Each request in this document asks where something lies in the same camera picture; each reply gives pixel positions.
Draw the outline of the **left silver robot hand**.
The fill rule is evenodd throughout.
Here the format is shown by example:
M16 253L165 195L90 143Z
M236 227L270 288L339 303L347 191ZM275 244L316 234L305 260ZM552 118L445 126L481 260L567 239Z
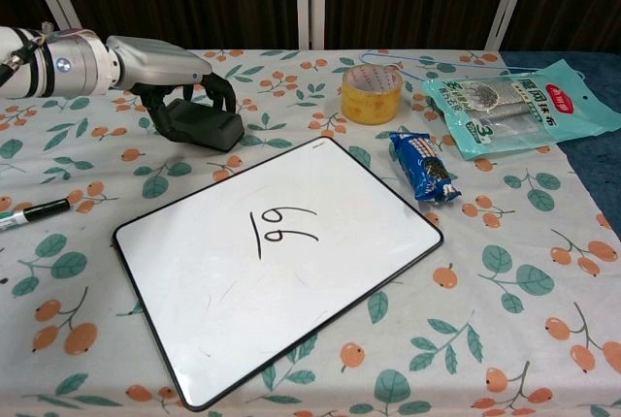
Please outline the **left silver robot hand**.
M219 151L243 137L234 89L210 62L154 39L111 36L106 46L121 66L115 87L140 97L162 137Z

